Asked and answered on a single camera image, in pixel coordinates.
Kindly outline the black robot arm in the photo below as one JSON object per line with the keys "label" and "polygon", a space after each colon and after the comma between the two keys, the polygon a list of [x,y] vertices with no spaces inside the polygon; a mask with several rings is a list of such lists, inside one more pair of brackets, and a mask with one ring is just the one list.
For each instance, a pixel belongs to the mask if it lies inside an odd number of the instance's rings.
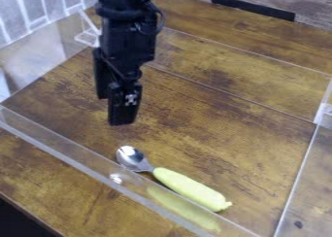
{"label": "black robot arm", "polygon": [[96,93],[108,100],[109,125],[132,124],[141,101],[140,67],[154,59],[158,9],[150,0],[98,0],[100,46],[93,50]]}

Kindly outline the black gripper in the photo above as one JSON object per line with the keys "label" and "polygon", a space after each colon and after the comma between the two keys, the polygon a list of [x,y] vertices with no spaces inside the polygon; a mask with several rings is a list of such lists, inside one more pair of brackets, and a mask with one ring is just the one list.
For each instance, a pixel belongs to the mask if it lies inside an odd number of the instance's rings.
{"label": "black gripper", "polygon": [[154,59],[156,39],[156,13],[101,14],[100,47],[92,51],[93,75],[97,98],[108,98],[109,125],[136,120],[142,85],[133,81],[141,77],[142,64]]}

